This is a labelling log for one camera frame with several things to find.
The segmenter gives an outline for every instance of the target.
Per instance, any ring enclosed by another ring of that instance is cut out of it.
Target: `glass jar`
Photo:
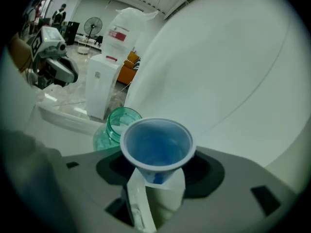
[[[119,146],[122,132],[128,125],[139,119],[141,119],[141,115],[131,108],[119,107],[112,111],[106,125],[100,126],[93,136],[94,151]]]

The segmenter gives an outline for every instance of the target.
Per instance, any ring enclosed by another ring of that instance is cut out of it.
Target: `curved white surface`
[[[125,106],[266,166],[310,116],[310,51],[284,0],[196,0],[153,40]]]

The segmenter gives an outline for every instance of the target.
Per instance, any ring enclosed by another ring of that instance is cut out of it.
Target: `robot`
[[[38,77],[34,85],[38,88],[44,89],[52,83],[64,87],[77,81],[78,67],[67,57],[65,40],[56,28],[43,26],[30,46],[32,71]],[[38,71],[38,64],[42,62],[45,67]]]

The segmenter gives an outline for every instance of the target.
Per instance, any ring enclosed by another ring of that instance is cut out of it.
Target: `electric fan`
[[[103,27],[103,22],[98,17],[88,19],[84,24],[84,31],[88,34],[87,42],[91,35],[96,35]]]

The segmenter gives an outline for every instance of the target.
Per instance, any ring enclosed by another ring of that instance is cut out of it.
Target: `paper cup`
[[[121,135],[125,158],[149,183],[163,184],[187,163],[195,152],[191,133],[173,120],[144,118],[132,123]]]

